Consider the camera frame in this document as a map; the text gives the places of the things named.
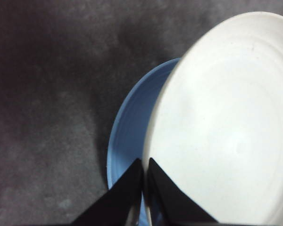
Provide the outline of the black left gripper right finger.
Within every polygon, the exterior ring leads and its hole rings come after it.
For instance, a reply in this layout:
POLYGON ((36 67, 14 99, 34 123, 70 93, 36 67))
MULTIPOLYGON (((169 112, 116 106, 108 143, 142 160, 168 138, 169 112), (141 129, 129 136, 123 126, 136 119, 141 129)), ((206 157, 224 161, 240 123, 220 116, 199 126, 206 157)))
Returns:
POLYGON ((152 225, 219 225, 216 219, 179 189, 153 158, 149 159, 147 181, 152 225))

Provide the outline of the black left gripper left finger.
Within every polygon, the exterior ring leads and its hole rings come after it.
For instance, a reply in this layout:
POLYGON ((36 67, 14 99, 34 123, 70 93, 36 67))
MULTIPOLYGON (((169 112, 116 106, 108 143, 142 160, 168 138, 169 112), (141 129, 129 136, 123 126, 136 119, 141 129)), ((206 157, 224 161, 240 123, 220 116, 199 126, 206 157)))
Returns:
POLYGON ((119 180, 72 226, 136 226, 142 201, 142 162, 136 159, 119 180))

